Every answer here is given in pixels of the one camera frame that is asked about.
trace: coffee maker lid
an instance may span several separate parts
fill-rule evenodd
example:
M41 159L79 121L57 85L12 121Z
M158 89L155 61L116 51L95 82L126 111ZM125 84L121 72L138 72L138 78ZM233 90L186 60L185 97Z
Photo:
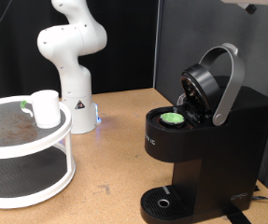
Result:
M213 75L210 74L209 69L213 62L223 53L230 55L232 73L227 87L219 100L219 85L213 78ZM219 126L226 121L235 98L243 84L244 77L245 64L238 56L238 48L232 44L223 44L210 49L199 64L195 64L185 70L181 81L184 89L194 89L194 91L190 91L188 94L195 94L197 96L196 104L203 110L210 110L214 113L212 121L216 126Z

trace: green coffee pod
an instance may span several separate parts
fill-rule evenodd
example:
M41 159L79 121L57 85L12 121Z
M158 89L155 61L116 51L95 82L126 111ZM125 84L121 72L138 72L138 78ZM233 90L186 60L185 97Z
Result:
M184 122L182 115L177 113L165 113L161 115L161 120L167 124L181 124Z

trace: white stand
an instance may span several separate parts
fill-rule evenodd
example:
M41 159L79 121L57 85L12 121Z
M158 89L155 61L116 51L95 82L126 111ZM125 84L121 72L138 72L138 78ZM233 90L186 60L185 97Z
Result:
M30 96L14 96L0 99L0 105L11 102L21 102L23 100L27 100L27 102L31 103ZM0 208L19 208L41 203L59 193L72 180L76 171L76 164L71 149L71 114L69 109L62 103L60 103L60 109L65 114L65 123L59 130L34 142L12 147L0 147L0 159L9 160L11 158L23 157L54 146L66 154L67 172L58 182L37 193L15 198L0 198ZM65 139L65 146L58 143L62 139Z
M59 71L63 103L73 118L71 133L87 133L97 125L96 105L92 101L91 73L78 64L78 56L103 49L106 30L92 17L86 0L52 0L51 3L70 24L41 31L37 45Z

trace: coffee maker handle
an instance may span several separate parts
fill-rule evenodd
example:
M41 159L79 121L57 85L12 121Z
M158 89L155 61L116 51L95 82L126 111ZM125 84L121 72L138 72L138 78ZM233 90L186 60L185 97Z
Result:
M233 107L236 96L242 87L245 77L245 64L238 56L238 48L232 44L223 44L219 47L212 48L200 61L200 65L209 70L212 63L223 53L228 52L232 61L232 73L223 93L217 110L213 116L213 123L216 126L222 125Z

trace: gray wall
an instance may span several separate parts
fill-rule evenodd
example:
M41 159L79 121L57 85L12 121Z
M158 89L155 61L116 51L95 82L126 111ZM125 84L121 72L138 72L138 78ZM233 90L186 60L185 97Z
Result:
M250 16L219 0L162 1L160 33L155 86L172 104L182 93L182 71L223 43L240 49L247 66L244 85L268 96L268 7L258 6ZM228 55L219 58L211 70L215 75L230 71ZM259 179L268 187L268 144Z

